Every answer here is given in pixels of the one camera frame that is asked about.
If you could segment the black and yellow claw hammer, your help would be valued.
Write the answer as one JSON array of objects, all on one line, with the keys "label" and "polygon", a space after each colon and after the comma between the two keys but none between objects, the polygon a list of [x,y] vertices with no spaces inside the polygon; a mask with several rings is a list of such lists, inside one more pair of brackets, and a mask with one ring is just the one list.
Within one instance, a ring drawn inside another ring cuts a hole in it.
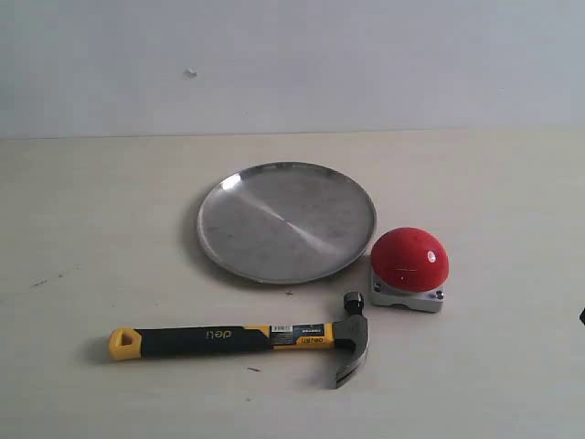
[{"label": "black and yellow claw hammer", "polygon": [[367,357],[369,330],[359,292],[344,295],[345,318],[319,324],[214,326],[112,331],[108,351],[116,361],[162,359],[207,354],[237,354],[291,349],[338,349],[348,362],[335,373],[335,386],[345,385]]}]

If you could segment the red dome push button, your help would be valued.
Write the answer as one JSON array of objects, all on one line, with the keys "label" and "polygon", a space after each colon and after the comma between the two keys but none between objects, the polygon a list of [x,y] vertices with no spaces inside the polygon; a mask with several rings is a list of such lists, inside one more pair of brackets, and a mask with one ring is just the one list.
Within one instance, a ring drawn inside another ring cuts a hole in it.
[{"label": "red dome push button", "polygon": [[397,228],[383,234],[370,252],[371,302],[438,313],[450,262],[443,245],[426,230]]}]

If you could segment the round stainless steel plate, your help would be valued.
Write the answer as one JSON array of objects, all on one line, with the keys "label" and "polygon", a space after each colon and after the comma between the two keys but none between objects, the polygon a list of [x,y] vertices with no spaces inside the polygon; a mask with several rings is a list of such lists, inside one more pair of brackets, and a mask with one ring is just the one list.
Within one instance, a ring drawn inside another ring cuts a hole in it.
[{"label": "round stainless steel plate", "polygon": [[223,178],[195,221],[202,252],[259,284],[306,284],[357,261],[377,226],[368,193],[326,166],[275,162]]}]

